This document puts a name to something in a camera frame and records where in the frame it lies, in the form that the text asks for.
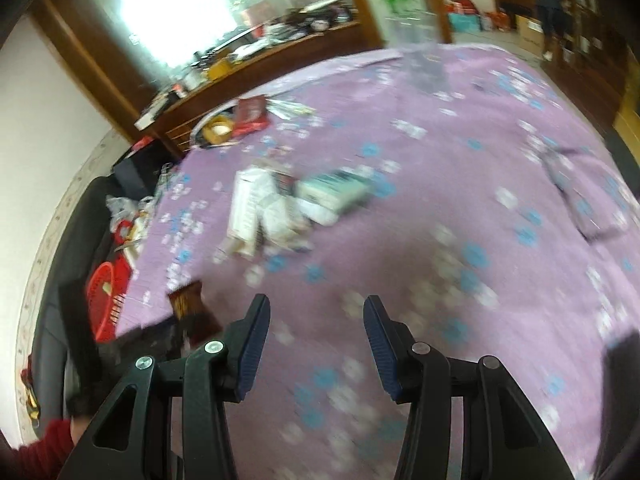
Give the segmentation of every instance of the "blue gripper pad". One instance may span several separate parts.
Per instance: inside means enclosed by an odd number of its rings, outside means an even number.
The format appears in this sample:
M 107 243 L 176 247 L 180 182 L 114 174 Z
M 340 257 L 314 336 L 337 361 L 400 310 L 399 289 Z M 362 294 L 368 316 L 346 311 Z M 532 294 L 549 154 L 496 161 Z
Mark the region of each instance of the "blue gripper pad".
M 254 386 L 262 348 L 269 331 L 271 306 L 264 294 L 256 294 L 244 319 L 229 325 L 225 343 L 229 348 L 228 365 L 236 379 L 236 402 Z
M 394 322 L 389 319 L 385 307 L 377 296 L 369 296 L 365 300 L 363 318 L 382 387 L 393 400 L 398 400 L 402 394 L 402 386 L 398 378 L 398 356 L 392 347 Z

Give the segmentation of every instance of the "red plastic basket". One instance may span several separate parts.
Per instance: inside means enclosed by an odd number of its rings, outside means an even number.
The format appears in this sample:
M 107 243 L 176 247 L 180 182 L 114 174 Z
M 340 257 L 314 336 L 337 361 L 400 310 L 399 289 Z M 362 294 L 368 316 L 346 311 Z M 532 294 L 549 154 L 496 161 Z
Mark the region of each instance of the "red plastic basket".
M 104 262 L 89 280 L 86 289 L 86 300 L 89 308 L 89 322 L 97 342 L 110 341 L 115 338 L 115 325 L 111 322 L 113 306 L 114 272 L 111 262 Z

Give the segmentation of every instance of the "purple bed sheet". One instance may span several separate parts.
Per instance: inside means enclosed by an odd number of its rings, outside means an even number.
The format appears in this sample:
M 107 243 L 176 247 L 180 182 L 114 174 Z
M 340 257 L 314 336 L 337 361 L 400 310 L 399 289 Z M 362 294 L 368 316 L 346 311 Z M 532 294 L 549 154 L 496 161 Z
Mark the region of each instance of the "purple bed sheet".
M 191 280 L 225 324 L 256 292 L 271 300 L 254 389 L 227 409 L 241 479 L 393 478 L 408 410 L 380 384 L 369 294 L 448 356 L 498 356 L 577 478 L 590 474 L 601 358 L 638 326 L 638 204 L 597 134 L 529 66 L 488 46 L 442 59 L 449 87 L 434 95 L 390 50 L 270 83 L 257 92 L 316 114 L 192 150 L 159 204 L 118 334 L 169 316 L 167 292 Z M 315 226 L 309 253 L 216 265 L 235 172 L 256 156 L 297 176 L 348 166 L 372 175 L 375 194 Z M 452 478 L 460 435 L 455 417 Z

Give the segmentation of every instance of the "person in dark clothes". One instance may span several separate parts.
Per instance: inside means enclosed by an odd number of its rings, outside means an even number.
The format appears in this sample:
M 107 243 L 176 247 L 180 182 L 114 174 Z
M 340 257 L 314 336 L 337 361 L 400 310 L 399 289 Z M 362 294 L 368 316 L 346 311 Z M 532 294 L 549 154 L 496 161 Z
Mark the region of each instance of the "person in dark clothes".
M 545 43 L 542 48 L 542 56 L 551 61 L 551 48 L 554 37 L 562 40 L 566 28 L 566 17 L 562 8 L 562 0 L 537 0 L 536 11 L 542 24 L 542 33 L 545 35 Z

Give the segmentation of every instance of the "hand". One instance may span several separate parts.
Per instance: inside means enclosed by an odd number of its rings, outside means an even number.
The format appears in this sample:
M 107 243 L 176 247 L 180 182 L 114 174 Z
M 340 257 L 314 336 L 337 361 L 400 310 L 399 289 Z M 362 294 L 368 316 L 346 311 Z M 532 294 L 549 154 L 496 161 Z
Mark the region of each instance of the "hand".
M 71 440 L 74 443 L 74 446 L 78 444 L 80 437 L 89 426 L 91 422 L 91 417 L 89 416 L 75 416 L 71 418 Z

